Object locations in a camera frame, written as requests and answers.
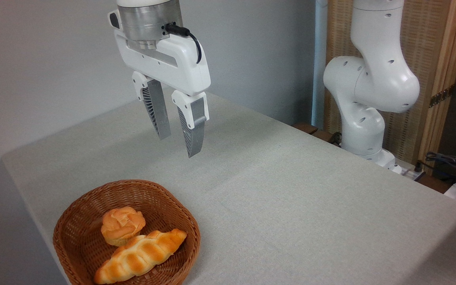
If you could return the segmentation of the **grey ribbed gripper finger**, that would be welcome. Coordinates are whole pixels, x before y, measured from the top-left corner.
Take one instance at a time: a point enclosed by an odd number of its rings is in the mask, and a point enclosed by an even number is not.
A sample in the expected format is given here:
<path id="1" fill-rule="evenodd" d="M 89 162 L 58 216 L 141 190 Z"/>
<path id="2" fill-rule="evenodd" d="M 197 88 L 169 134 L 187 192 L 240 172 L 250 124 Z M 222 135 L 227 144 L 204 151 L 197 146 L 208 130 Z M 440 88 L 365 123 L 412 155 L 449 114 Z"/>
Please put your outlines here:
<path id="1" fill-rule="evenodd" d="M 191 158 L 199 153 L 204 141 L 204 127 L 209 120 L 209 110 L 206 92 L 195 96 L 175 90 L 172 92 L 172 100 L 177 106 L 185 146 L 188 157 Z"/>
<path id="2" fill-rule="evenodd" d="M 159 139 L 169 137 L 171 129 L 161 83 L 137 71 L 133 72 L 132 80 L 137 98 L 144 103 Z"/>

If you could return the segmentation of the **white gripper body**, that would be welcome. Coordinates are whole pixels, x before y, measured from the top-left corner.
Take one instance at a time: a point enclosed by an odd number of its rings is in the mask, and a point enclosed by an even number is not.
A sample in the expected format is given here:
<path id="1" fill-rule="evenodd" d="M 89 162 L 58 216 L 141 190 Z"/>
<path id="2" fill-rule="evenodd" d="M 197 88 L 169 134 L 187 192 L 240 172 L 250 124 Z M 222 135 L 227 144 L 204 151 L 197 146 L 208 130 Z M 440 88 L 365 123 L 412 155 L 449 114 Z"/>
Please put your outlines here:
<path id="1" fill-rule="evenodd" d="M 119 10 L 108 13 L 108 21 L 114 29 L 116 45 L 125 65 L 151 79 L 165 83 L 189 96 L 197 95 L 211 85 L 206 56 L 198 63 L 198 49 L 190 37 L 169 34 L 167 22 L 157 22 L 139 27 L 150 28 L 149 42 L 155 49 L 145 49 L 144 43 L 131 40 Z"/>

